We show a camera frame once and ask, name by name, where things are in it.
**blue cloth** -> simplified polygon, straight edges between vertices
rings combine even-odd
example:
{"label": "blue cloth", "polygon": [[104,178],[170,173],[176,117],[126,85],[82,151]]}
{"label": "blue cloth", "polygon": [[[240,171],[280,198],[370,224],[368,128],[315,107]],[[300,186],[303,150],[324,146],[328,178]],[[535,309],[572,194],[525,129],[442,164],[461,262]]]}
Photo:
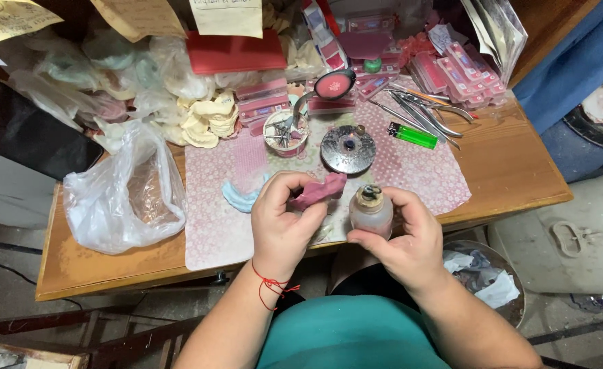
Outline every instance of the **blue cloth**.
{"label": "blue cloth", "polygon": [[263,186],[268,179],[269,174],[265,173],[263,175],[263,184],[261,184],[261,187],[253,192],[249,192],[248,194],[241,194],[240,191],[238,191],[238,189],[236,189],[233,184],[227,180],[222,185],[222,195],[229,202],[229,204],[231,204],[231,206],[235,207],[242,213],[251,213],[252,206],[254,206],[260,190],[263,189]]}
{"label": "blue cloth", "polygon": [[513,93],[541,135],[603,84],[603,0]]}
{"label": "blue cloth", "polygon": [[327,296],[290,307],[265,339],[257,369],[449,369],[420,314],[381,296]]}

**left hand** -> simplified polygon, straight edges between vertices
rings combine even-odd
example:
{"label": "left hand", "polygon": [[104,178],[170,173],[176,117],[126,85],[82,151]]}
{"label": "left hand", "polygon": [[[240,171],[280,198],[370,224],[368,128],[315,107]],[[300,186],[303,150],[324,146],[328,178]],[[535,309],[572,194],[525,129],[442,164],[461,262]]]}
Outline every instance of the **left hand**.
{"label": "left hand", "polygon": [[311,205],[301,216],[286,212],[290,192],[310,182],[317,180],[303,172],[277,172],[252,207],[252,264],[265,278],[280,282],[290,279],[326,216],[326,202]]}

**black cable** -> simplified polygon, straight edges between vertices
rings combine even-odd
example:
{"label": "black cable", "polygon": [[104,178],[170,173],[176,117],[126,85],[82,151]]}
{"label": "black cable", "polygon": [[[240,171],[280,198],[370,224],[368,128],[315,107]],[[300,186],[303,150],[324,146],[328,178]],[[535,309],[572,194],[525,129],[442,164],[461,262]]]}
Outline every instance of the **black cable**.
{"label": "black cable", "polygon": [[[29,280],[25,275],[23,275],[22,273],[19,273],[18,271],[14,270],[13,268],[9,267],[9,266],[5,266],[3,264],[0,264],[0,268],[7,270],[8,272],[13,272],[15,274],[17,274],[21,279],[29,282],[30,284],[37,286],[37,283],[34,281]],[[76,306],[79,307],[79,310],[83,310],[83,306],[80,303],[77,303],[76,301],[72,300],[72,299],[61,299],[62,301],[67,301],[69,303],[72,303]]]}

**black phone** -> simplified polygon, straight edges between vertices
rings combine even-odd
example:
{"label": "black phone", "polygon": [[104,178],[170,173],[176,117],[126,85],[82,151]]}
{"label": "black phone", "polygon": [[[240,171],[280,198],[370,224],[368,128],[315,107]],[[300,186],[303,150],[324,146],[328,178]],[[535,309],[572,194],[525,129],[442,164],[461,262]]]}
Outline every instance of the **black phone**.
{"label": "black phone", "polygon": [[0,155],[62,180],[90,169],[103,147],[0,81]]}

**concrete floor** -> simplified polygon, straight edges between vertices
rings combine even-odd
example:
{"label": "concrete floor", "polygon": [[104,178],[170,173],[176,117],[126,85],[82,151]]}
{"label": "concrete floor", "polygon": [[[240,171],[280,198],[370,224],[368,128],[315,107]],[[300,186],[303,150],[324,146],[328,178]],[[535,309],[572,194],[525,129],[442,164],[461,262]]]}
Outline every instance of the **concrete floor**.
{"label": "concrete floor", "polygon": [[[452,237],[453,239],[481,238],[482,232],[467,232]],[[21,246],[42,248],[43,231],[12,229],[0,225],[0,242]],[[307,299],[324,295],[331,256],[319,256],[305,259],[293,276],[293,283],[301,284],[300,294]],[[27,278],[36,281],[39,272],[40,256],[0,250],[0,264],[10,266]],[[224,288],[211,288],[200,291],[179,291],[149,293],[136,313],[158,318],[183,320],[206,314],[224,293]],[[0,269],[0,318],[45,314],[51,312],[71,311],[77,307],[67,301],[49,301],[36,303],[33,300],[35,288],[20,277]],[[84,309],[98,306],[119,304],[135,304],[143,295],[124,294],[112,296],[74,298]],[[538,336],[551,331],[573,328],[576,326],[603,320],[603,312],[592,314],[575,309],[568,305],[568,296],[546,295],[527,292],[527,308],[519,331],[526,337]],[[106,327],[102,341],[115,337],[121,330],[119,327]],[[136,327],[138,330],[148,327]],[[43,331],[28,335],[42,340],[55,340],[75,343],[80,328]],[[603,331],[590,333],[577,338],[569,338],[556,343],[546,343],[536,347],[539,354],[557,358],[589,368],[603,368]],[[158,355],[148,355],[132,368],[154,368],[158,363]]]}

